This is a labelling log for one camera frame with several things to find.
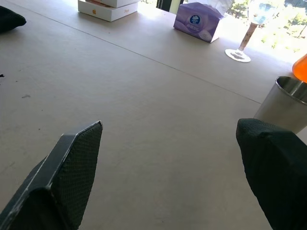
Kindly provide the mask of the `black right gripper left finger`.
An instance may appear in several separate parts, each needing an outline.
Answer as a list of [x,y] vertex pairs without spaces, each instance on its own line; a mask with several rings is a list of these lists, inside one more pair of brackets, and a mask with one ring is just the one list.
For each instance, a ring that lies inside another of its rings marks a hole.
[[61,135],[0,214],[2,230],[77,230],[95,178],[103,124]]

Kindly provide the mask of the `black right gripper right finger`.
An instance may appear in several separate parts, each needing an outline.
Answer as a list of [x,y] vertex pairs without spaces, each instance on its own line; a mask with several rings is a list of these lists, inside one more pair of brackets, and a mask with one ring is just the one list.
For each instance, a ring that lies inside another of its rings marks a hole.
[[274,230],[307,228],[307,146],[292,131],[238,120],[236,139],[248,184]]

